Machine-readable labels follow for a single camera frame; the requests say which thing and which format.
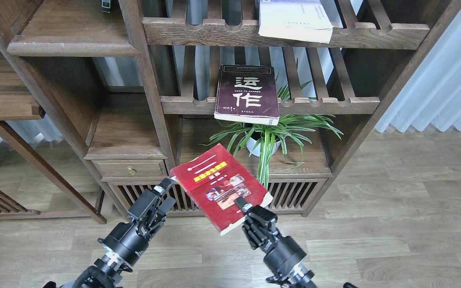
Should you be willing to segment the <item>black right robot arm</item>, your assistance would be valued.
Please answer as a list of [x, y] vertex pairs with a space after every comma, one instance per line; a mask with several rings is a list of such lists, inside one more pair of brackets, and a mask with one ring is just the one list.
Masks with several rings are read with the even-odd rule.
[[315, 288], [311, 280], [314, 273], [303, 264], [306, 253], [292, 237], [282, 236], [276, 228], [277, 215], [241, 196], [235, 203], [245, 214], [242, 230], [251, 248], [261, 248], [266, 254], [263, 261], [274, 274], [267, 282], [288, 288]]

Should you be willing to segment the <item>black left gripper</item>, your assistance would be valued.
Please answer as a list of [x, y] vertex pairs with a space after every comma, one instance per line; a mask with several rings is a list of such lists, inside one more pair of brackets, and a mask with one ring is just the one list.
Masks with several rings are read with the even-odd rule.
[[173, 185], [172, 179], [164, 178], [153, 190], [145, 189], [128, 210], [132, 220], [129, 223], [120, 222], [107, 237], [99, 238], [98, 242], [109, 252], [118, 254], [128, 266], [134, 266], [176, 204], [172, 197], [167, 197], [160, 204], [160, 200]]

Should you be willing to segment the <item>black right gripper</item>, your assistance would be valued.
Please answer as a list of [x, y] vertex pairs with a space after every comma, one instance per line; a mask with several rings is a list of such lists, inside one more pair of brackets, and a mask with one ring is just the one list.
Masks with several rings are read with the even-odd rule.
[[251, 248], [261, 248], [266, 254], [264, 263], [274, 276], [305, 276], [308, 272], [303, 265], [306, 253], [289, 236], [282, 236], [276, 227], [277, 215], [261, 206], [253, 206], [243, 197], [235, 199], [235, 204], [245, 214], [242, 229]]

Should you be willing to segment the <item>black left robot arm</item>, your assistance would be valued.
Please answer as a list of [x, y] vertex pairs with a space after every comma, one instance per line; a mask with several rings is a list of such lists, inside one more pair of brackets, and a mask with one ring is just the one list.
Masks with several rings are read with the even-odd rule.
[[104, 257], [85, 269], [64, 288], [115, 288], [123, 271], [131, 273], [132, 266], [149, 246], [149, 242], [164, 225], [168, 212], [175, 204], [172, 197], [163, 198], [174, 182], [165, 178], [152, 190], [146, 188], [128, 210], [129, 223], [120, 222], [104, 239]]

